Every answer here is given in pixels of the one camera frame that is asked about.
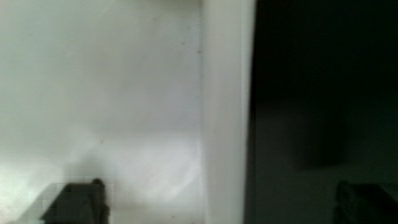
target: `black object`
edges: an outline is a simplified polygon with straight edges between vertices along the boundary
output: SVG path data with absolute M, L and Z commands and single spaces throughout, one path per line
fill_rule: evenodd
M 382 185 L 341 182 L 336 200 L 334 224 L 398 223 L 398 202 Z
M 67 184 L 48 211 L 46 224 L 106 224 L 105 184 L 94 179 L 90 184 Z

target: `white wall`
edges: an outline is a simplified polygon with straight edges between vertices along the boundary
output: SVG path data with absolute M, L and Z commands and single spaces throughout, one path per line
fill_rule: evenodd
M 0 223 L 94 177 L 113 223 L 200 223 L 199 1 L 1 0 L 0 30 Z

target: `white surface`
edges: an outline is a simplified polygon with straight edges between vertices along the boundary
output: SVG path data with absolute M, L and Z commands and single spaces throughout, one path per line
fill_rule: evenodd
M 252 0 L 204 1 L 206 223 L 243 221 Z
M 0 0 L 0 223 L 94 177 L 112 223 L 241 222 L 250 4 Z

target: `floor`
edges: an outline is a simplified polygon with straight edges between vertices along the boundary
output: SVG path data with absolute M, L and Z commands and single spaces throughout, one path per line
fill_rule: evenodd
M 96 177 L 110 223 L 202 223 L 199 1 L 0 6 L 0 223 Z

